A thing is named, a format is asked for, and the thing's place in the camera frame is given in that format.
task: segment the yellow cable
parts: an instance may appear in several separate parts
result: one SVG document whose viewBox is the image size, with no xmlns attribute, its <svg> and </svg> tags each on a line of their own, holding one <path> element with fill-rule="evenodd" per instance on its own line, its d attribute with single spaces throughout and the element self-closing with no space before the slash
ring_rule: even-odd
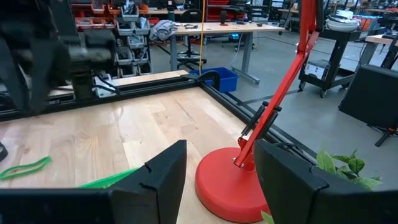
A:
<svg viewBox="0 0 398 224">
<path fill-rule="evenodd" d="M 201 75 L 201 51 L 202 51 L 202 48 L 203 48 L 203 27 L 205 26 L 205 9 L 206 9 L 206 1 L 203 0 L 203 7 L 202 7 L 202 10 L 201 10 L 199 75 Z"/>
</svg>

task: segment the red lamp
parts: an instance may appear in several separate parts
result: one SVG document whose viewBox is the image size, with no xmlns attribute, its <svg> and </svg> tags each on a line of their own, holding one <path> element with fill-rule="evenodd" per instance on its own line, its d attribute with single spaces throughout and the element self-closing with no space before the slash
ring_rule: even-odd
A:
<svg viewBox="0 0 398 224">
<path fill-rule="evenodd" d="M 262 116 L 249 139 L 243 138 L 243 132 L 238 139 L 240 148 L 217 149 L 207 154 L 198 165 L 195 177 L 197 196 L 209 211 L 220 218 L 236 223 L 253 223 L 262 220 L 261 210 L 270 213 L 254 168 L 253 143 L 270 128 L 277 111 L 280 111 L 280 102 L 318 39 L 318 31 L 323 27 L 323 15 L 319 20 L 322 13 L 316 13 L 323 10 L 318 4 L 317 0 L 302 1 L 297 55 L 271 102 L 264 112 L 258 114 L 258 117 Z"/>
</svg>

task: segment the black cable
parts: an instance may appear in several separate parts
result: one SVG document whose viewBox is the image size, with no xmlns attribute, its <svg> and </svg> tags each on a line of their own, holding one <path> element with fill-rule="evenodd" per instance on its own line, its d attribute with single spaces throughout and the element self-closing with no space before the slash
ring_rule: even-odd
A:
<svg viewBox="0 0 398 224">
<path fill-rule="evenodd" d="M 114 88 L 114 91 L 115 91 L 116 94 L 120 94 L 120 91 L 119 91 L 119 88 L 118 88 L 118 87 L 116 87 L 116 86 L 110 84 L 110 83 L 109 83 L 108 81 L 106 81 L 103 77 L 101 77 L 101 75 L 98 75 L 97 77 L 99 78 L 99 80 L 101 80 L 101 82 L 103 82 L 103 83 L 107 84 L 108 86 Z"/>
<path fill-rule="evenodd" d="M 101 85 L 92 85 L 91 87 L 93 87 L 93 88 L 100 88 L 100 89 L 109 91 L 109 92 L 111 92 L 111 93 L 116 93 L 116 94 L 118 94 L 115 90 L 112 90 L 111 88 L 108 88 L 108 87 L 105 87 L 105 86 L 101 86 Z"/>
</svg>

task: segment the workbench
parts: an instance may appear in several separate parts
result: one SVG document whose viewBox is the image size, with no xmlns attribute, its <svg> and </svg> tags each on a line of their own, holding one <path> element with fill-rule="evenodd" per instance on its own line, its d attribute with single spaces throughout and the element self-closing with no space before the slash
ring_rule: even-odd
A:
<svg viewBox="0 0 398 224">
<path fill-rule="evenodd" d="M 392 39 L 383 38 L 383 35 L 370 35 L 366 39 L 366 47 L 363 50 L 361 59 L 359 60 L 360 65 L 367 65 L 371 61 L 374 52 L 379 44 L 391 45 Z M 383 62 L 381 63 L 382 68 L 391 69 L 394 64 L 394 57 L 398 54 L 398 43 L 392 50 L 389 50 Z"/>
<path fill-rule="evenodd" d="M 178 10 L 178 9 L 175 9 L 175 10 L 174 10 L 174 14 L 175 14 L 175 15 L 181 15 L 181 14 L 183 14 L 185 11 L 186 11 L 186 10 Z M 142 13 L 142 14 L 143 14 L 143 15 L 148 15 L 148 16 L 150 16 L 150 15 L 167 15 L 168 12 L 167 12 L 167 9 L 149 9 L 148 12 Z"/>
<path fill-rule="evenodd" d="M 121 79 L 124 84 L 177 77 L 175 71 Z M 0 188 L 78 187 L 140 167 L 179 139 L 187 140 L 187 177 L 178 223 L 228 223 L 197 199 L 195 171 L 202 157 L 238 147 L 244 123 L 200 87 L 0 123 L 9 155 L 0 171 L 50 156 L 42 171 L 0 182 Z"/>
<path fill-rule="evenodd" d="M 177 70 L 177 40 L 175 36 L 177 35 L 198 35 L 201 33 L 201 23 L 189 23 L 191 25 L 197 25 L 196 29 L 186 29 L 184 26 L 179 26 L 175 35 L 170 38 L 170 56 L 171 56 L 171 71 Z M 203 26 L 203 34 L 230 34 L 230 33 L 243 33 L 245 34 L 244 39 L 244 53 L 241 69 L 233 67 L 233 70 L 240 74 L 241 76 L 250 79 L 254 83 L 258 84 L 260 79 L 248 75 L 250 54 L 252 50 L 253 42 L 253 32 L 267 32 L 267 31 L 282 31 L 282 27 L 274 27 L 263 24 L 262 26 L 257 26 L 255 22 L 248 23 L 244 25 L 237 24 L 235 22 L 226 22 L 227 26 L 221 26 L 219 22 L 205 22 Z"/>
</svg>

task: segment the caster wheel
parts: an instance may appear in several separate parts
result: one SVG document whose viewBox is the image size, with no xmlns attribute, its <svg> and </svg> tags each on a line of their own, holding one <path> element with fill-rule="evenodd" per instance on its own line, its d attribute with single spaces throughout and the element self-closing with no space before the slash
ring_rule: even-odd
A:
<svg viewBox="0 0 398 224">
<path fill-rule="evenodd" d="M 341 84 L 341 87 L 348 88 L 349 87 L 349 83 Z"/>
<path fill-rule="evenodd" d="M 322 90 L 320 93 L 321 98 L 326 97 L 326 94 L 328 94 L 328 90 Z"/>
<path fill-rule="evenodd" d="M 301 81 L 300 84 L 298 85 L 298 90 L 303 91 L 305 87 L 305 82 Z"/>
</svg>

